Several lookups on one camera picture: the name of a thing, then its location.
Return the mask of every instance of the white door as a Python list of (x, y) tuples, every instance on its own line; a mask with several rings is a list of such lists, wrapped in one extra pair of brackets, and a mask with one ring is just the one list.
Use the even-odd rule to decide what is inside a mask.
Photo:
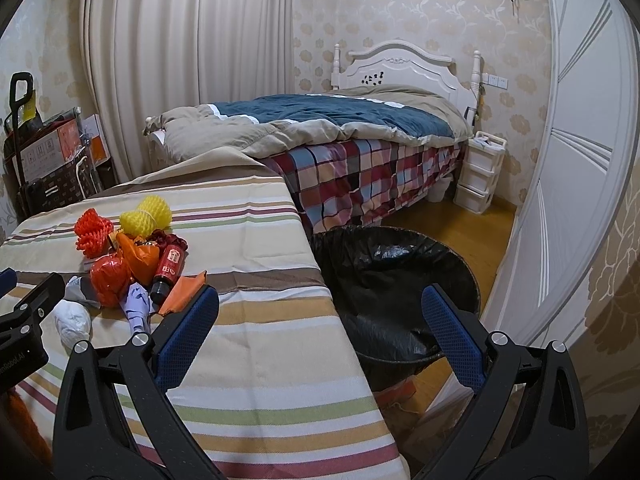
[(550, 0), (554, 75), (529, 195), (482, 322), (530, 344), (586, 272), (621, 199), (638, 127), (638, 40), (618, 0)]

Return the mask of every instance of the black garbage bag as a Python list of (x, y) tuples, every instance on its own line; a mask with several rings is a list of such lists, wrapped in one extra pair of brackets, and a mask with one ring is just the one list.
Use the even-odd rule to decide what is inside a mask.
[(420, 298), (438, 283), (462, 310), (478, 314), (478, 284), (447, 246), (406, 229), (346, 226), (315, 234), (311, 249), (372, 391), (443, 357)]

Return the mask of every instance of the orange fabric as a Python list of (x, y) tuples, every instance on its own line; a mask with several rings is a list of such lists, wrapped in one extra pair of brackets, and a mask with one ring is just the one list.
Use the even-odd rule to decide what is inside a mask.
[(164, 300), (158, 314), (160, 314), (160, 316), (166, 316), (171, 312), (180, 312), (183, 310), (191, 301), (191, 298), (196, 295), (196, 292), (200, 290), (200, 287), (204, 285), (206, 277), (206, 270), (203, 270), (195, 277), (180, 276), (174, 288), (171, 289), (166, 300)]
[(157, 245), (136, 245), (136, 241), (144, 241), (144, 238), (132, 240), (124, 233), (116, 234), (116, 240), (136, 281), (143, 286), (151, 285), (158, 268), (160, 248)]
[(24, 401), (13, 389), (7, 392), (7, 396), (7, 419), (36, 458), (48, 469), (52, 469), (53, 458), (51, 450), (38, 431), (38, 427), (31, 418)]
[(100, 304), (119, 308), (121, 298), (132, 283), (131, 269), (120, 251), (98, 259), (92, 265), (89, 276)]

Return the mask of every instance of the orange cloth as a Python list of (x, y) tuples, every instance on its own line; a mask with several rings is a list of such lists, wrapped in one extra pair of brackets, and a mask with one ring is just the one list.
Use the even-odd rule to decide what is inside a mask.
[(116, 234), (116, 240), (136, 281), (143, 286), (151, 285), (158, 268), (160, 248), (157, 245), (136, 245), (137, 241), (144, 241), (144, 238), (132, 240), (124, 233)]
[(24, 443), (31, 449), (31, 452), (47, 469), (51, 470), (53, 458), (49, 445), (40, 435), (27, 405), (14, 388), (7, 392), (6, 417), (14, 430), (22, 437)]
[(171, 289), (169, 295), (164, 300), (162, 308), (158, 312), (160, 316), (166, 316), (172, 312), (180, 312), (196, 295), (196, 292), (200, 290), (200, 287), (204, 285), (205, 278), (207, 277), (207, 271), (203, 270), (197, 276), (180, 276), (175, 283), (174, 288)]

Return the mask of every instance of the wall socket panel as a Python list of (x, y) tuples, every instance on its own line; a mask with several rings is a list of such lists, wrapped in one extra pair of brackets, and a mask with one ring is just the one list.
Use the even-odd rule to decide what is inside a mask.
[(487, 74), (486, 72), (482, 74), (482, 82), (485, 85), (495, 86), (498, 88), (507, 89), (509, 86), (509, 80), (503, 77), (498, 77), (497, 75)]

